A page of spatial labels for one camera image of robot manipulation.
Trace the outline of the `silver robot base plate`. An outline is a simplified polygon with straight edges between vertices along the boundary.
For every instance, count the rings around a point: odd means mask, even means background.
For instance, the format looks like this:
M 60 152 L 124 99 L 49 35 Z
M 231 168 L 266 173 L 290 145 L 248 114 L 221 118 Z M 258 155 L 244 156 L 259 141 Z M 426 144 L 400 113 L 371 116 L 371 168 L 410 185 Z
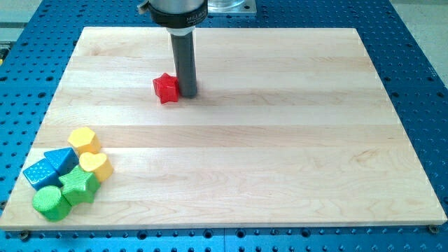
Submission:
M 208 0 L 211 15 L 256 16 L 256 0 Z

